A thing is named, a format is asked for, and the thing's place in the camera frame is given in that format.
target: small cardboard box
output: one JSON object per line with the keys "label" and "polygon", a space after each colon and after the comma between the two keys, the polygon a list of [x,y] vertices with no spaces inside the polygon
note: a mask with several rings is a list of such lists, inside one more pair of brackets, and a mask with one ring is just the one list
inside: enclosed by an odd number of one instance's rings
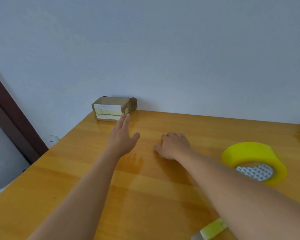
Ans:
{"label": "small cardboard box", "polygon": [[117,121],[121,113],[131,114],[137,109],[137,99],[132,97],[99,97],[92,104],[92,110],[96,120]]}

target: yellow table surface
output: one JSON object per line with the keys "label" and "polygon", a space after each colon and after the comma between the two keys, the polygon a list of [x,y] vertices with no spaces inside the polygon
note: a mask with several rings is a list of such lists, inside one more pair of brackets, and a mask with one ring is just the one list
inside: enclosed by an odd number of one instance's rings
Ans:
{"label": "yellow table surface", "polygon": [[[0,194],[0,239],[27,239],[90,169],[114,125],[90,113],[13,181]],[[275,188],[300,203],[300,125],[137,110],[130,133],[141,138],[118,163],[95,239],[190,239],[219,217],[178,162],[153,152],[170,131],[216,160],[239,142],[270,145],[288,168]],[[235,237],[227,229],[215,239]]]}

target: left hand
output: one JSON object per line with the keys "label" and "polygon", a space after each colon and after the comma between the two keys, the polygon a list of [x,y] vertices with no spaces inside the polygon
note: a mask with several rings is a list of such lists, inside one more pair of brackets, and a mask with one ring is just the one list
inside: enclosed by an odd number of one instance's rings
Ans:
{"label": "left hand", "polygon": [[135,133],[132,138],[129,136],[130,114],[121,114],[115,127],[111,129],[107,149],[115,153],[119,158],[131,152],[140,138],[140,133]]}

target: door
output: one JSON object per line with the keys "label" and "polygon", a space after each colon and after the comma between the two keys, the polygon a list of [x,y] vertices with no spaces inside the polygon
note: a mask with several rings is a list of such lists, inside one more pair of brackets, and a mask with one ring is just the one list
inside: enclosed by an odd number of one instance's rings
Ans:
{"label": "door", "polygon": [[29,163],[0,128],[0,189],[16,179]]}

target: right hand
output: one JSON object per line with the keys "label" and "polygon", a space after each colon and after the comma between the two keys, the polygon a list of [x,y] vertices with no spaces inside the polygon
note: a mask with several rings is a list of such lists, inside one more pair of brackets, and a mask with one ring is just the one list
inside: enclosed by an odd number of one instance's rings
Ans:
{"label": "right hand", "polygon": [[192,150],[184,133],[169,132],[167,135],[162,135],[161,139],[162,145],[161,143],[155,144],[153,149],[166,159],[176,160],[181,154]]}

